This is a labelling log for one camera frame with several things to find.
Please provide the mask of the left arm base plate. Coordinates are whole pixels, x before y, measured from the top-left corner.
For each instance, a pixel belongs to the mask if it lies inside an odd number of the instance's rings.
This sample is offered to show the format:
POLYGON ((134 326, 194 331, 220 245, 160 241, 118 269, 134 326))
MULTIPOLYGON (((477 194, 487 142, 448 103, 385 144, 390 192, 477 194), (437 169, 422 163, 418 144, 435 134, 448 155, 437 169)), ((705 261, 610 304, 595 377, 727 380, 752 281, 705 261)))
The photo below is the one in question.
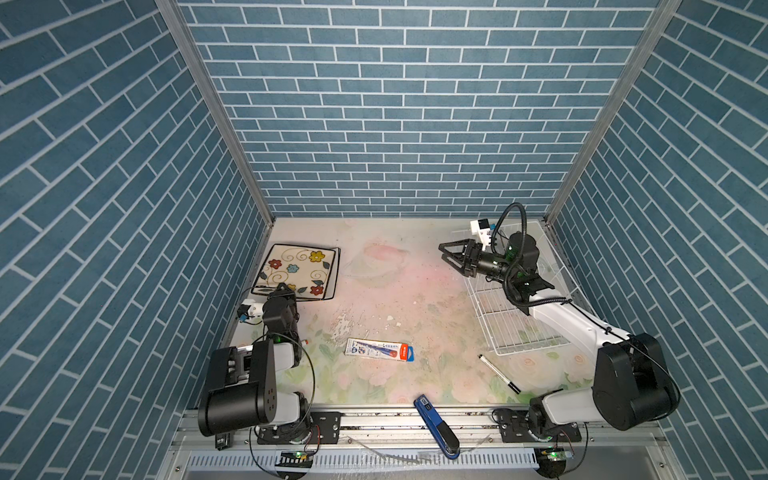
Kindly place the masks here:
POLYGON ((313 411, 302 422, 277 427, 259 427, 259 445, 330 444, 339 441, 342 414, 339 411, 313 411))

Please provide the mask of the black square plate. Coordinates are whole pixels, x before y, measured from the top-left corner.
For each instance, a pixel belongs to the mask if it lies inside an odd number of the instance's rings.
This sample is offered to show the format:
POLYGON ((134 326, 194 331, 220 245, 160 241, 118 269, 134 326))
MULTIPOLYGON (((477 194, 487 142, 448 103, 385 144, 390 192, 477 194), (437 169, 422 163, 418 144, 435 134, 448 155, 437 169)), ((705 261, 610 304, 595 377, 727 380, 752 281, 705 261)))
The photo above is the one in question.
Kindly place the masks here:
POLYGON ((250 292, 267 296, 285 284, 298 300, 332 300, 341 252, 339 247, 275 243, 268 249, 250 292))

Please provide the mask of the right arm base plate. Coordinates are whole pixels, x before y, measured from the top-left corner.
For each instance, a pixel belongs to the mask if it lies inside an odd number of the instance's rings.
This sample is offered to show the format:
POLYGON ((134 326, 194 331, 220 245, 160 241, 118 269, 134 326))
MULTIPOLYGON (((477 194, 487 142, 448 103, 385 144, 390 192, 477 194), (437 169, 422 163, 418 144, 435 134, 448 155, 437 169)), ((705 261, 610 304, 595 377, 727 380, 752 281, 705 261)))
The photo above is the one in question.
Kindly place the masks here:
POLYGON ((576 423, 554 425, 548 420, 531 419, 529 411, 495 408, 491 419, 505 444, 512 443, 578 443, 581 431, 576 423))

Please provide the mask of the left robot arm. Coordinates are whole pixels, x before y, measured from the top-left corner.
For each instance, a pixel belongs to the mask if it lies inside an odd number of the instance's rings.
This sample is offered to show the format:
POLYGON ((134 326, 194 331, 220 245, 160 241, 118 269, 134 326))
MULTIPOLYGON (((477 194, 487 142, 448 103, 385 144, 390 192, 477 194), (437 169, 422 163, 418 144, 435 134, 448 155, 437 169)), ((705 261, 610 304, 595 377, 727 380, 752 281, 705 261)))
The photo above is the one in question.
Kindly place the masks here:
POLYGON ((277 373, 308 357, 298 333, 296 293, 280 283, 262 305, 265 333, 248 347, 211 354, 197 413, 205 437, 258 427, 261 442, 303 440, 312 428, 310 401, 301 392, 278 390, 277 373))

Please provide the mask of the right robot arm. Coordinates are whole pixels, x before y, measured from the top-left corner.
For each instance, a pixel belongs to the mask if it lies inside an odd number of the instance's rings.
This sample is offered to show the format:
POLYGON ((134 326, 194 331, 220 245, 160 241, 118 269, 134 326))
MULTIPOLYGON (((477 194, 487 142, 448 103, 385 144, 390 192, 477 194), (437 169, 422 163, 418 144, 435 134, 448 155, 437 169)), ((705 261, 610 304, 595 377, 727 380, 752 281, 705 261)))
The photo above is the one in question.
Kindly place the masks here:
POLYGON ((504 216, 496 223, 481 219, 471 238, 441 243, 438 249, 442 260, 464 277, 499 284, 504 304, 552 328, 585 355, 592 369, 591 386, 531 400, 526 418, 531 436, 547 441, 565 426, 590 422, 627 431, 674 413, 681 389, 659 341, 613 327, 562 295, 539 274, 540 250, 528 232, 524 206, 514 202, 505 210, 519 212, 517 232, 502 232, 504 216))

